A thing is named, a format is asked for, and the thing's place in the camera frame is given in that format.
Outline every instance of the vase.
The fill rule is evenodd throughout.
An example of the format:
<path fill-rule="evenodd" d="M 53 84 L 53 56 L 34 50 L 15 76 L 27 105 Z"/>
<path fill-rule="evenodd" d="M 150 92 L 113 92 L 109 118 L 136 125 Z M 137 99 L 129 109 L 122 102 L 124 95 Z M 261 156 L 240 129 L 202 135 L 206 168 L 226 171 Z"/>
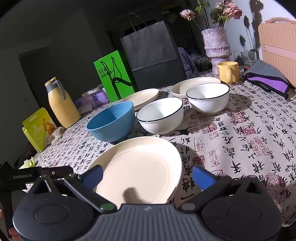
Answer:
<path fill-rule="evenodd" d="M 202 31 L 207 56 L 211 58 L 213 73 L 218 73 L 217 64 L 229 61 L 232 55 L 224 28 L 209 28 Z"/>

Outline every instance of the blue bowl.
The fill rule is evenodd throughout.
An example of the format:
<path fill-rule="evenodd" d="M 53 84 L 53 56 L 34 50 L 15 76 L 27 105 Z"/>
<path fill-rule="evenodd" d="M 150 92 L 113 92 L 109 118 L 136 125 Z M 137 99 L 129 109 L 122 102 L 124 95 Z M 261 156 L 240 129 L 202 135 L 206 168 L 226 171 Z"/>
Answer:
<path fill-rule="evenodd" d="M 86 129 L 100 141 L 114 142 L 125 137 L 134 124 L 133 103 L 126 101 L 101 111 L 88 122 Z"/>

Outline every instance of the green box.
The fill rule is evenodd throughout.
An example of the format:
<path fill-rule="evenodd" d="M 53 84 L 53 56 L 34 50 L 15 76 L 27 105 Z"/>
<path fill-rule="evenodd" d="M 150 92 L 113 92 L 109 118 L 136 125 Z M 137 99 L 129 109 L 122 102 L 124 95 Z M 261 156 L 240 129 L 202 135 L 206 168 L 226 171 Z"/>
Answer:
<path fill-rule="evenodd" d="M 133 73 L 123 52 L 118 50 L 94 62 L 111 102 L 138 91 Z"/>

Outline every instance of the gray and purple pouch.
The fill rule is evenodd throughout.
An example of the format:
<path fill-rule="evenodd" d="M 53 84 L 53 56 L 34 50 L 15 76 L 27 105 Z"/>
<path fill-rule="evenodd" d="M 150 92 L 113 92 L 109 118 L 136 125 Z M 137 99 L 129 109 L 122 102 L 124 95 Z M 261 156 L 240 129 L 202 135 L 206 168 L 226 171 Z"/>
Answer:
<path fill-rule="evenodd" d="M 282 72 L 260 59 L 243 74 L 243 78 L 266 92 L 273 91 L 283 96 L 285 100 L 288 99 L 288 91 L 292 87 Z"/>

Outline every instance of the tablecloth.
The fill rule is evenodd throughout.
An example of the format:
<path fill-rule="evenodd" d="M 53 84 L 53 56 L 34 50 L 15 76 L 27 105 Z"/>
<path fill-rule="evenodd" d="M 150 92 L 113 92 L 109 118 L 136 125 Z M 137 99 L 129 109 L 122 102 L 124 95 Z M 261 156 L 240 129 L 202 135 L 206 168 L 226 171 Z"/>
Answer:
<path fill-rule="evenodd" d="M 207 71 L 188 78 L 201 76 L 217 77 Z M 216 115 L 198 113 L 184 99 L 184 119 L 175 131 L 153 135 L 136 120 L 131 133 L 116 143 L 157 136 L 179 150 L 183 163 L 181 183 L 170 200 L 176 206 L 200 192 L 192 179 L 194 165 L 202 165 L 215 175 L 224 173 L 240 180 L 256 175 L 282 212 L 283 225 L 289 226 L 296 219 L 295 90 L 290 90 L 285 101 L 243 80 L 229 87 L 228 105 Z M 173 97 L 170 88 L 161 88 L 159 98 Z M 94 115 L 113 104 L 105 104 L 68 128 L 56 144 L 34 157 L 38 165 L 70 165 L 75 173 L 85 172 L 98 156 L 116 144 L 99 141 L 85 129 Z"/>

